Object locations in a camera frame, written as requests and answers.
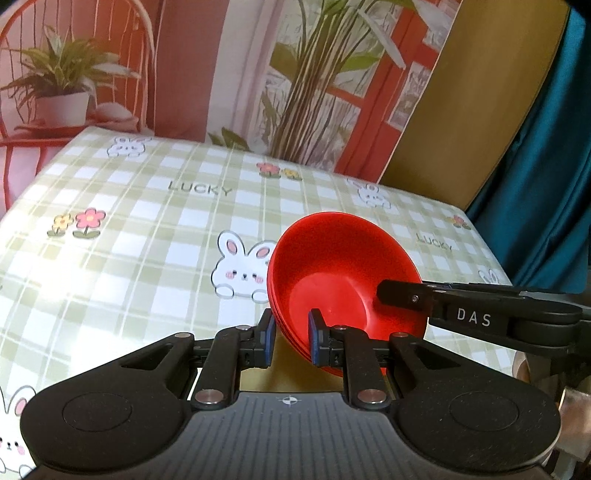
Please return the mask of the large red bowl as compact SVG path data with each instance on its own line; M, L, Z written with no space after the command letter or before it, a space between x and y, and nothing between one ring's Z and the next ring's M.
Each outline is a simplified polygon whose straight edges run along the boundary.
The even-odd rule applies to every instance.
M394 237L342 212L314 213L290 225L276 243L266 278L277 326L307 361L308 313L315 308L327 325L359 328L372 339L387 340L394 332L425 336L426 315L378 301L384 280L422 281Z

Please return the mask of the teal curtain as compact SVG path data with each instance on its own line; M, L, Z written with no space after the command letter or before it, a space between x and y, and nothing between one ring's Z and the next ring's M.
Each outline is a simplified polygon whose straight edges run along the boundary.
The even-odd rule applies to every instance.
M569 6L541 91L467 215L514 285L580 293L590 244L590 4Z

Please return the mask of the green plaid bunny tablecloth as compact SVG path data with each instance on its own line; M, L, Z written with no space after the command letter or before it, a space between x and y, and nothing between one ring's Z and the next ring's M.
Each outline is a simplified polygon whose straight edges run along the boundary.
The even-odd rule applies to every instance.
M19 434L36 392L176 331L250 324L263 295L218 295L219 240L240 264L305 215L387 231L430 281L508 278L457 207L236 149L81 132L1 219L1 475L33 463Z

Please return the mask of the wooden headboard panel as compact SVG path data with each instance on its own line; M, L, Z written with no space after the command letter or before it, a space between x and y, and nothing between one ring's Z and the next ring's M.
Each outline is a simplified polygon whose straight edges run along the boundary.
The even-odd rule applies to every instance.
M382 184L467 209L556 56L563 1L464 1Z

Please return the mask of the printed room scene tapestry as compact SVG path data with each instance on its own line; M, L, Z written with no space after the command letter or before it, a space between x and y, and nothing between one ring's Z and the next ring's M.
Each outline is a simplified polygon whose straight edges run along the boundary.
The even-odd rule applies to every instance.
M379 181L457 1L5 1L1 206L88 126Z

